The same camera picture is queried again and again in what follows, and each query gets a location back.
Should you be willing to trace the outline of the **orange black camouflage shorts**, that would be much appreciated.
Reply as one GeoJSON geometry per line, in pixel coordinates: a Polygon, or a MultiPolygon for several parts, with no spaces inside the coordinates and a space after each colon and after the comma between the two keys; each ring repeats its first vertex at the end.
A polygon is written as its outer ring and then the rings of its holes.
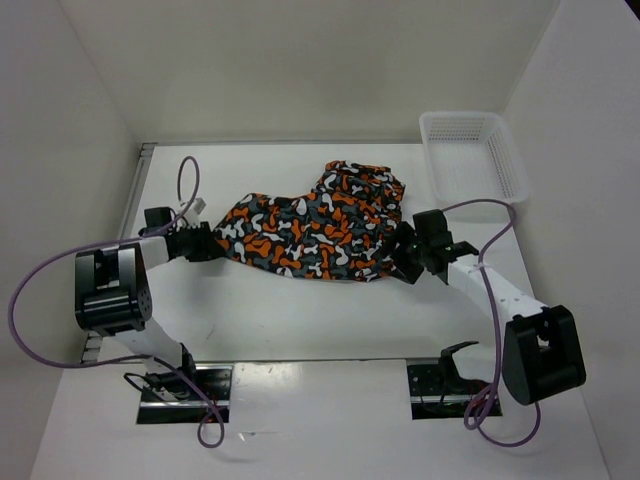
{"type": "Polygon", "coordinates": [[[249,193],[213,228],[228,259],[298,279],[371,282],[399,271],[385,248],[405,185],[386,166],[326,164],[297,197],[249,193]]]}

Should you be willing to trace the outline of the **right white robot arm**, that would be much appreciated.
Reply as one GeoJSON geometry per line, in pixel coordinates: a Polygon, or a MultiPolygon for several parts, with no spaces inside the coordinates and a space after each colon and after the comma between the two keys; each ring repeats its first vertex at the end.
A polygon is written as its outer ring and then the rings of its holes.
{"type": "Polygon", "coordinates": [[[400,278],[414,284],[423,272],[466,295],[497,317],[501,378],[521,405],[582,386],[587,374],[573,314],[547,306],[518,289],[480,260],[466,241],[455,242],[445,225],[424,230],[399,224],[388,244],[400,278]]]}

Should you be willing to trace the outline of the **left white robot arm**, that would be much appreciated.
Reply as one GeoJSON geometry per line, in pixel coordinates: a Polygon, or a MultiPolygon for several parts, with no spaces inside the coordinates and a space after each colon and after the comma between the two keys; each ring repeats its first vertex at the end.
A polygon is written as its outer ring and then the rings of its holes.
{"type": "Polygon", "coordinates": [[[154,318],[148,272],[176,259],[198,263],[224,255],[206,222],[147,227],[136,239],[82,251],[75,256],[76,321],[126,347],[175,398],[191,398],[200,376],[187,347],[154,318]]]}

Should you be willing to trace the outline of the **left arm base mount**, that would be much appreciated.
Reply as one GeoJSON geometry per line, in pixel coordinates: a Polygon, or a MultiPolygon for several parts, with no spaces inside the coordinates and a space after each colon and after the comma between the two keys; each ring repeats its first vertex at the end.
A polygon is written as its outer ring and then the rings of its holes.
{"type": "MultiPolygon", "coordinates": [[[[139,425],[198,424],[205,419],[217,423],[218,418],[210,412],[201,396],[181,381],[175,386],[182,396],[151,383],[141,374],[125,373],[125,380],[140,394],[136,423],[139,425]]],[[[230,396],[233,380],[231,364],[200,363],[196,365],[194,383],[219,410],[224,423],[229,421],[230,396]]]]}

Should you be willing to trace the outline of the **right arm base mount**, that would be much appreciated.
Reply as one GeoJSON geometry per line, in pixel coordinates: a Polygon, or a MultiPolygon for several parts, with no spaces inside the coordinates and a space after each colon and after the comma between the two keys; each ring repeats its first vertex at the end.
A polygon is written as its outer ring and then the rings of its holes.
{"type": "Polygon", "coordinates": [[[408,361],[406,373],[413,420],[463,418],[472,398],[488,385],[446,373],[435,358],[408,361]]]}

